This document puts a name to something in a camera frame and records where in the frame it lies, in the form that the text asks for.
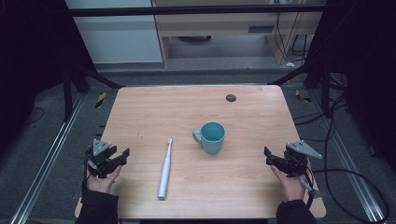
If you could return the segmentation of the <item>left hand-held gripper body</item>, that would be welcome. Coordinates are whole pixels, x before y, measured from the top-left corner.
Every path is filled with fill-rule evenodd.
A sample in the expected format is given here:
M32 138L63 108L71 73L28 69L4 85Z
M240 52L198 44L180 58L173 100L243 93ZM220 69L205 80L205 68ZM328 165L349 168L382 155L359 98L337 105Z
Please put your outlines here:
M113 159L106 155L106 150L112 146L108 142L93 140L92 146L86 151L88 170L92 175L106 178L117 168L117 166L112 165Z

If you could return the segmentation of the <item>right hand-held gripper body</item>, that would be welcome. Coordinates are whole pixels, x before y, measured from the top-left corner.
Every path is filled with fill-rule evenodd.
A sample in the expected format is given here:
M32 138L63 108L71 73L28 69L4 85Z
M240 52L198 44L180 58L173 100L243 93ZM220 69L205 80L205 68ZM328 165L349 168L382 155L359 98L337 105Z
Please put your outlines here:
M284 151L284 159L289 166L288 177L304 175L308 168L308 158L321 159L322 155L309 146L304 140L288 142Z

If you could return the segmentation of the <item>person's left hand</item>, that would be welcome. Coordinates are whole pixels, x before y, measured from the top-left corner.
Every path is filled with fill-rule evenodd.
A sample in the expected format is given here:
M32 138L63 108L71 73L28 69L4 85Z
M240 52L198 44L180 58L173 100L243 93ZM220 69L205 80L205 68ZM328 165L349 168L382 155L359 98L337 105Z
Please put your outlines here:
M109 194L112 188L112 185L115 183L115 180L119 176L121 171L121 166L119 165L112 174L108 175L106 178L99 178L91 174L90 171L87 171L86 177L86 188L92 191L102 192Z

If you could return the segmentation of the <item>person's right hand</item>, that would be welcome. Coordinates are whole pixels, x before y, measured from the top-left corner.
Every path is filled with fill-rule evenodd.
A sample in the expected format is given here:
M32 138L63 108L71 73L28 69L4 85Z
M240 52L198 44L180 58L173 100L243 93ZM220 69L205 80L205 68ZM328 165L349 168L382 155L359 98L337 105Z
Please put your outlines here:
M302 182L306 182L304 175L287 177L286 174L279 171L274 165L271 165L271 170L280 182L283 201L285 203L304 199L306 191L306 187L302 184Z

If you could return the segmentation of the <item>white electric toothbrush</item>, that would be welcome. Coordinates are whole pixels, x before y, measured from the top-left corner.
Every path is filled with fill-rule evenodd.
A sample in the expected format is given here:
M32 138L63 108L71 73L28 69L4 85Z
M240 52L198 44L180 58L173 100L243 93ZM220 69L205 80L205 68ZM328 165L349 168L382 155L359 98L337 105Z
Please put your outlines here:
M167 186L168 186L168 180L169 180L169 175L170 175L170 166L171 166L171 152L172 152L173 139L171 137L169 137L167 142L168 142L168 147L167 147L166 155L165 155L165 158L163 161L163 169L162 169L160 185L159 185L158 194L157 194L157 198L161 201L166 199L166 194L167 194Z

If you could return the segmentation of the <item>teal ceramic mug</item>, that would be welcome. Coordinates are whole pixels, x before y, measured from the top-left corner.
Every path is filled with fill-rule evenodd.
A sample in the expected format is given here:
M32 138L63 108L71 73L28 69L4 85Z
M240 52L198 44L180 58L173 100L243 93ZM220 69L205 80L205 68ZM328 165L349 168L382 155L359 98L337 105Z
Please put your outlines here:
M225 134L225 128L220 123L210 121L200 129L193 130L191 135L206 153L214 155L220 152Z

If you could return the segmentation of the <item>black metal stand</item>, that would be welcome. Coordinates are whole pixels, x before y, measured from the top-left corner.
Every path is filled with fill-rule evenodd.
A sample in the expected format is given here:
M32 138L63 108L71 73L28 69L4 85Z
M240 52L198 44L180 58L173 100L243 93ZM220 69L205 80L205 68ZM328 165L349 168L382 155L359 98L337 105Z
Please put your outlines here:
M75 85L78 92L88 92L90 84L86 77L92 77L111 89L123 88L123 85L117 84L98 74L95 69L89 69L80 64L69 64L63 70L64 84L64 121L67 121L73 113L72 85Z
M281 86L287 81L299 76L300 74L306 74L304 85L308 89L316 87L319 83L321 84L321 109L325 113L327 118L332 116L330 110L330 89L331 87L337 87L336 84L332 84L331 77L331 66L325 61L309 61L299 68L294 69L287 75L269 82L269 85Z

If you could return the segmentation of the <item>white cabinet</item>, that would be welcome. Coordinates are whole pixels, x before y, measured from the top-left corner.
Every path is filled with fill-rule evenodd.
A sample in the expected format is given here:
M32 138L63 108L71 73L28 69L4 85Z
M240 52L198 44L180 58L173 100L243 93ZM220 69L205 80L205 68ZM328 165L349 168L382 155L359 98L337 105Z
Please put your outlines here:
M70 9L152 7L150 0L65 0ZM95 64L161 63L153 16L75 17Z

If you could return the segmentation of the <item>light wooden desk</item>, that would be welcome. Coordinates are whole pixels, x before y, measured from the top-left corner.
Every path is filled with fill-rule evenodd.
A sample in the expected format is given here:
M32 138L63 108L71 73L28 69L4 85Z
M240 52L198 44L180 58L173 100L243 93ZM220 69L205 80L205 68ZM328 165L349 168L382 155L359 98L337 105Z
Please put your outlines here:
M314 5L326 0L150 0L155 7ZM169 62L173 37L206 35L264 35L277 63L284 63L298 35L316 32L320 12L251 14L157 15L158 37L163 61Z

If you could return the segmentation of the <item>aluminium floor rail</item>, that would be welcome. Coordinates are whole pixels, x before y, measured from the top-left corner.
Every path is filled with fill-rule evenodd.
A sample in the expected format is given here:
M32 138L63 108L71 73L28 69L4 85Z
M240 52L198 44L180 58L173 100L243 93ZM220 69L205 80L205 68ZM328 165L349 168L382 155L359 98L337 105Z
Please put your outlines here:
M64 146L75 121L78 113L81 109L81 105L84 101L85 95L83 93L78 93L75 102L72 105L72 112L68 119L66 119L60 131L57 133L54 141L52 142L49 152L47 153L45 159L43 160L39 170L37 171L35 178L30 186L30 188L25 193L23 200L21 201L18 209L13 214L9 221L9 224L25 224L30 216L37 198L44 188L45 183L50 175L53 165L57 161L57 158Z
M325 175L325 183L328 188L330 198L343 210L346 214L364 224L388 224L389 204L382 194L381 190L366 176L360 173L360 170L347 152L339 133L333 124L333 118L322 118L325 126L328 128L325 145L324 145L324 168L320 170ZM328 167L328 145L332 145L333 150L337 153L342 168ZM348 176L351 186L361 203L366 217L355 216L351 211L347 210L340 202L338 202L329 185L328 173L344 173Z

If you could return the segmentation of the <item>black horizontal frame bar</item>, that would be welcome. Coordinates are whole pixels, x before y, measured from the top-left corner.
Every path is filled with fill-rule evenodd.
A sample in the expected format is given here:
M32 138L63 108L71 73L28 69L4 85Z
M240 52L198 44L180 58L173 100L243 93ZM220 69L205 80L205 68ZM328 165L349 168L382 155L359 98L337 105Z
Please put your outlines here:
M190 6L190 7L121 7L67 9L73 17L147 16L231 13L320 12L327 5L241 5L241 6Z

